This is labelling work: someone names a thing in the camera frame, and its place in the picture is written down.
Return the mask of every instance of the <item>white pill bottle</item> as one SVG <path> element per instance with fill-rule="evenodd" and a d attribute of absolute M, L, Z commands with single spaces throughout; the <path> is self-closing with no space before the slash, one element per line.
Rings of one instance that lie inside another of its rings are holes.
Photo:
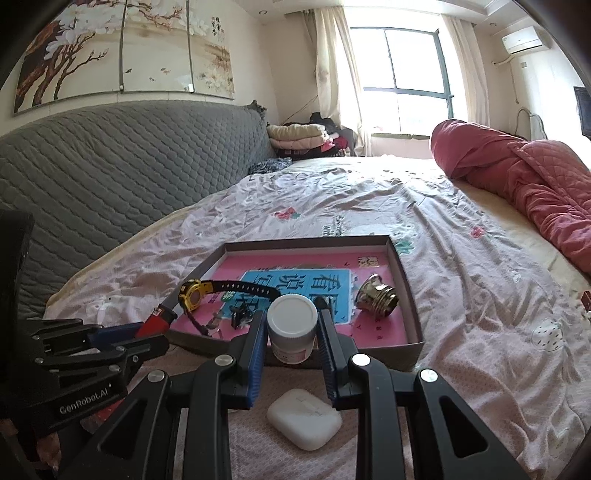
<path fill-rule="evenodd" d="M 316 306 L 303 295 L 288 293 L 274 300 L 267 322 L 275 356 L 289 365 L 305 361 L 314 348 L 317 321 Z"/>

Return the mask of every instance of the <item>blue printed card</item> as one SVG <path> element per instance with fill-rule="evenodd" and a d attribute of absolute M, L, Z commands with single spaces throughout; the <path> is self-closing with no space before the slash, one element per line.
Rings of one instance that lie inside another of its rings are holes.
<path fill-rule="evenodd" d="M 310 300 L 314 300 L 318 296 L 330 297 L 335 323 L 348 323 L 351 320 L 353 310 L 351 270 L 346 268 L 249 270 L 244 273 L 241 280 L 275 287 L 282 294 L 298 293 Z M 222 300 L 226 300 L 226 302 L 220 311 L 221 316 L 227 319 L 232 317 L 231 308 L 237 307 L 243 302 L 252 312 L 267 310 L 271 304 L 268 299 L 238 292 L 231 297 L 224 295 Z"/>

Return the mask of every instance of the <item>bed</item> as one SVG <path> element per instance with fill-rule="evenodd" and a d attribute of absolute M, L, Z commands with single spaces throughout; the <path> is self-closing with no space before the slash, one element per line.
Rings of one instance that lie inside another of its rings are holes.
<path fill-rule="evenodd" d="M 579 297 L 591 286 L 504 200 L 450 182 L 431 160 L 334 158 L 246 176 L 174 210 L 74 274 L 44 317 L 145 320 L 223 242 L 386 229 L 423 328 L 416 368 L 441 373 L 536 480 L 556 478 L 583 441 L 591 330 Z M 190 339 L 173 341 L 190 349 Z M 202 360 L 174 346 L 134 383 L 156 367 L 176 374 Z M 272 367 L 254 409 L 230 414 L 235 478 L 354 478 L 354 414 L 316 452 L 297 450 L 268 425 L 270 403 L 295 387 L 325 397 L 321 372 Z"/>

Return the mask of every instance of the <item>folded blanket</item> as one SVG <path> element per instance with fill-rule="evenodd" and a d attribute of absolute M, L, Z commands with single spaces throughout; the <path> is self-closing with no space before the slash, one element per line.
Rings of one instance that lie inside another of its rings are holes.
<path fill-rule="evenodd" d="M 330 140 L 330 137 L 324 132 L 317 137 L 302 138 L 300 140 L 275 140 L 274 138 L 270 140 L 273 148 L 280 148 L 282 150 L 309 150 L 324 145 Z"/>
<path fill-rule="evenodd" d="M 591 274 L 591 173 L 568 145 L 526 142 L 446 120 L 431 135 L 431 152 L 448 177 L 506 199 L 565 257 Z"/>
<path fill-rule="evenodd" d="M 301 140 L 302 138 L 318 137 L 326 133 L 324 125 L 299 125 L 293 124 L 289 127 L 278 125 L 269 125 L 267 127 L 267 134 L 269 138 L 275 140 Z"/>

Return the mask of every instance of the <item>screw head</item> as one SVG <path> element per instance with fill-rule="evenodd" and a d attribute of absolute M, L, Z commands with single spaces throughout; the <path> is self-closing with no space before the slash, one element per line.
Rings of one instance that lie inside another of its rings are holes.
<path fill-rule="evenodd" d="M 371 358 L 365 355 L 365 353 L 356 353 L 351 360 L 358 367 L 365 367 L 365 365 L 369 365 L 371 362 Z"/>
<path fill-rule="evenodd" d="M 216 357 L 216 365 L 219 365 L 220 367 L 230 365 L 233 361 L 234 359 L 232 358 L 232 356 L 227 355 L 225 353 L 223 355 L 218 355 Z"/>
<path fill-rule="evenodd" d="M 148 381 L 158 383 L 164 380 L 165 374 L 162 370 L 154 370 L 148 374 Z"/>
<path fill-rule="evenodd" d="M 425 381 L 425 382 L 435 382 L 435 380 L 437 380 L 439 378 L 439 376 L 437 375 L 437 372 L 435 370 L 431 370 L 430 368 L 426 368 L 425 370 L 422 370 L 421 373 L 421 378 Z"/>

